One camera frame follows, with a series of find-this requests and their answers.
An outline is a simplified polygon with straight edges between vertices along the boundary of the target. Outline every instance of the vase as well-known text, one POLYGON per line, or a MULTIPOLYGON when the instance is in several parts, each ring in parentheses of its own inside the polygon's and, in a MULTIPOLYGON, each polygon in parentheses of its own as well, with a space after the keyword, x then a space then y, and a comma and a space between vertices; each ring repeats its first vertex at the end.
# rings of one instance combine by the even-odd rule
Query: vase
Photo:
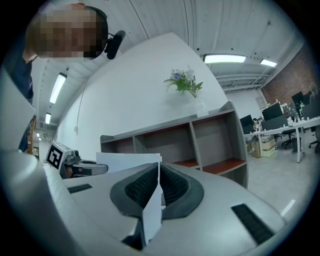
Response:
POLYGON ((194 110, 198 118, 209 115, 206 104, 199 97, 194 98, 194 110))

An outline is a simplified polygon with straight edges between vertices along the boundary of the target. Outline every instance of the ceiling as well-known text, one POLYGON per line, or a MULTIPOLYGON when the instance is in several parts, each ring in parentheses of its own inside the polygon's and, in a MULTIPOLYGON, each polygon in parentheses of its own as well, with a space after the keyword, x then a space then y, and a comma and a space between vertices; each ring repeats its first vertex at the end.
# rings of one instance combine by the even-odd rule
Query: ceiling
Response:
MULTIPOLYGON (((59 0, 48 8, 74 3, 59 0)), ((294 24, 267 0, 82 0, 103 10, 110 33, 126 32, 120 54, 168 32, 175 33, 202 58, 204 54, 245 55, 244 63, 213 63, 208 67, 226 93, 263 87, 302 47, 304 40, 294 24), (275 68, 261 59, 276 62, 275 68)), ((37 58, 33 64, 34 106, 38 130, 55 131, 63 112, 86 79, 109 60, 101 54, 82 63, 37 58), (59 72, 67 74, 55 104, 49 102, 59 72), (50 112, 50 125, 45 125, 50 112)))

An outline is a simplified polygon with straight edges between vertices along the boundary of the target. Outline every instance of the ceiling light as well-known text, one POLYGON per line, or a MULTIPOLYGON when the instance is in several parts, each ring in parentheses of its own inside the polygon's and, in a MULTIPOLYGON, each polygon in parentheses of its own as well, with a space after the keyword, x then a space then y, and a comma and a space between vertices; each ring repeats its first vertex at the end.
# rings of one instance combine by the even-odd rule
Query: ceiling light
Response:
POLYGON ((50 124, 50 119, 51 119, 51 114, 46 113, 46 114, 45 114, 45 123, 46 123, 46 124, 50 124))
POLYGON ((260 64, 271 66, 271 67, 274 67, 275 65, 277 65, 277 63, 269 61, 269 60, 266 60, 264 58, 260 61, 260 64))
POLYGON ((55 80, 52 92, 51 92, 51 96, 50 96, 50 102, 51 103, 56 103, 56 100, 58 98, 58 95, 60 93, 60 90, 62 88, 62 86, 64 85, 65 81, 67 79, 67 75, 64 73, 59 73, 58 77, 55 80))
POLYGON ((231 54, 205 54, 203 56, 204 63, 243 63, 246 56, 231 54))

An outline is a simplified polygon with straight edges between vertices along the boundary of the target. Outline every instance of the black headset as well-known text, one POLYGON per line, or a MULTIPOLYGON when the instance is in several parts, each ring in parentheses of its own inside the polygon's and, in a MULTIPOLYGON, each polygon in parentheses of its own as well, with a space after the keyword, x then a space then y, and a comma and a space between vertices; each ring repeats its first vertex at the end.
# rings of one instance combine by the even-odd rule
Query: black headset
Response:
POLYGON ((100 9, 92 6, 85 6, 88 9, 95 11, 102 19, 102 39, 107 40, 104 52, 109 60, 113 60, 119 50, 119 47, 126 36, 123 30, 118 31, 116 34, 111 34, 108 31, 107 15, 100 9))

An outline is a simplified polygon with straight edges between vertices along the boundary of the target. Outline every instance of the white desk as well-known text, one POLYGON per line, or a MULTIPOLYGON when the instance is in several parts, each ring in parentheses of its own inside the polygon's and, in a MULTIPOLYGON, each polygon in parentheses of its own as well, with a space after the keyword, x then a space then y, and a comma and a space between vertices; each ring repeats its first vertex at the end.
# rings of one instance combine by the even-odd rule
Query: white desk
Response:
POLYGON ((255 131, 249 134, 245 134, 244 137, 252 137, 252 136, 257 136, 259 139, 259 145, 260 145, 260 151, 262 155, 262 141, 261 141, 261 136, 263 135, 274 135, 274 134, 281 134, 284 131, 292 130, 295 129, 296 133, 296 142, 297 142, 297 149, 298 149, 298 154, 296 157, 296 162, 300 163, 300 154, 301 151, 302 153, 305 152, 305 133, 302 131, 301 132, 301 151, 300 151, 300 133, 299 133, 299 128, 309 128, 313 126, 318 126, 320 125, 320 116, 312 118, 310 120, 301 120, 299 122, 294 122, 292 126, 285 126, 281 127, 278 129, 272 129, 272 130, 264 130, 264 131, 255 131))

